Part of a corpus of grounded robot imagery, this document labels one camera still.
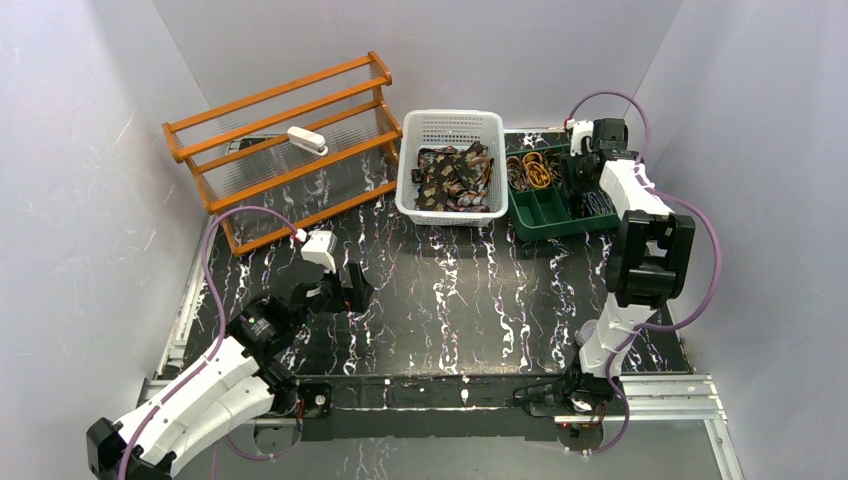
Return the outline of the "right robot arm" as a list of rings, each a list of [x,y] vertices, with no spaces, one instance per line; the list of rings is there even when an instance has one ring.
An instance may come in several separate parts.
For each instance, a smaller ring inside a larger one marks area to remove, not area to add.
[[[599,190],[619,218],[605,270],[607,298],[600,316],[580,329],[571,365],[571,397],[595,405],[614,398],[640,325],[682,292],[695,222],[651,193],[639,154],[628,148],[623,120],[569,119],[565,127],[567,193]]]

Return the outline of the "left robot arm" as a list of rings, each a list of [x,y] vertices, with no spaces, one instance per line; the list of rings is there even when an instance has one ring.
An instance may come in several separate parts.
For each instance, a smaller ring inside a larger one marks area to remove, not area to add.
[[[245,422],[266,414],[327,416],[332,389],[307,385],[282,363],[283,353],[321,313],[364,313],[374,292],[360,264],[350,283],[327,271],[297,285],[289,301],[254,298],[223,337],[150,399],[116,421],[86,432],[87,461],[98,479],[171,479],[196,455]]]

